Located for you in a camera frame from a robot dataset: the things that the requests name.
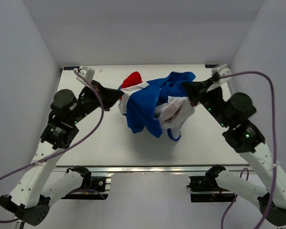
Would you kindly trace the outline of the blue white red jacket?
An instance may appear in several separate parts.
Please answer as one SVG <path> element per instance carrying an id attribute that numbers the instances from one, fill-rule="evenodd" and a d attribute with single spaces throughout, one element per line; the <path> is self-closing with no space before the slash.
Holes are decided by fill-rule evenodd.
<path id="1" fill-rule="evenodd" d="M 195 112 L 182 84 L 195 78 L 192 72 L 171 72 L 165 78 L 143 81 L 139 72 L 131 73 L 118 88 L 123 92 L 119 111 L 131 131 L 147 129 L 156 138 L 167 132 L 171 140 L 179 141 L 183 124 Z"/>

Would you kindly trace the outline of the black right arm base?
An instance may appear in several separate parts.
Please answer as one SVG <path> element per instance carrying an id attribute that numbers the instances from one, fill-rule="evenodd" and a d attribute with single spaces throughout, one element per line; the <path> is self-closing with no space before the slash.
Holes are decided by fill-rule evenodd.
<path id="1" fill-rule="evenodd" d="M 236 197 L 231 191 L 218 186 L 215 178 L 226 168 L 214 165 L 206 171 L 204 176 L 190 176 L 186 186 L 190 192 L 192 203 L 222 203 L 232 202 Z"/>

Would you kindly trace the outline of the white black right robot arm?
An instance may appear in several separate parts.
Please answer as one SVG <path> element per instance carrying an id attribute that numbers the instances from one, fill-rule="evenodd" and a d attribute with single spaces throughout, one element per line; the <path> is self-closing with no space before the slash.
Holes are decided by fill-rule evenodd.
<path id="1" fill-rule="evenodd" d="M 224 166 L 214 165 L 205 174 L 201 186 L 194 190 L 226 189 L 257 207 L 262 219 L 281 227 L 286 225 L 286 173 L 275 161 L 266 139 L 249 120 L 255 112 L 251 98 L 235 93 L 225 101 L 221 86 L 210 81 L 183 83 L 192 106 L 202 105 L 209 114 L 226 127 L 223 137 L 258 175 L 259 187 L 233 175 Z"/>

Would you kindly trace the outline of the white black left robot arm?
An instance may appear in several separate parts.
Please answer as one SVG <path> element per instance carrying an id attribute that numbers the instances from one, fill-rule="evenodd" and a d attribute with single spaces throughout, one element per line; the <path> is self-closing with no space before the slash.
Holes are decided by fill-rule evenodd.
<path id="1" fill-rule="evenodd" d="M 85 86 L 78 97 L 69 89 L 59 90 L 54 95 L 32 166 L 8 195 L 0 197 L 0 206 L 25 223 L 37 226 L 58 200 L 71 192 L 91 188 L 91 172 L 82 166 L 68 168 L 63 178 L 51 185 L 45 184 L 78 134 L 76 125 L 99 107 L 103 111 L 110 110 L 122 96 L 121 90 L 105 88 L 97 81 Z"/>

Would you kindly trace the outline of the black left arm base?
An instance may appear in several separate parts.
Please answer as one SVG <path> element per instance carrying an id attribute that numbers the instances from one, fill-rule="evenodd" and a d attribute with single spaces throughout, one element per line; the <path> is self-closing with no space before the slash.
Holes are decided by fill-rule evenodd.
<path id="1" fill-rule="evenodd" d="M 65 174 L 69 172 L 77 172 L 83 177 L 82 185 L 68 193 L 62 199 L 72 200 L 106 200 L 108 194 L 106 192 L 106 177 L 92 176 L 89 169 L 76 166 L 68 168 Z"/>

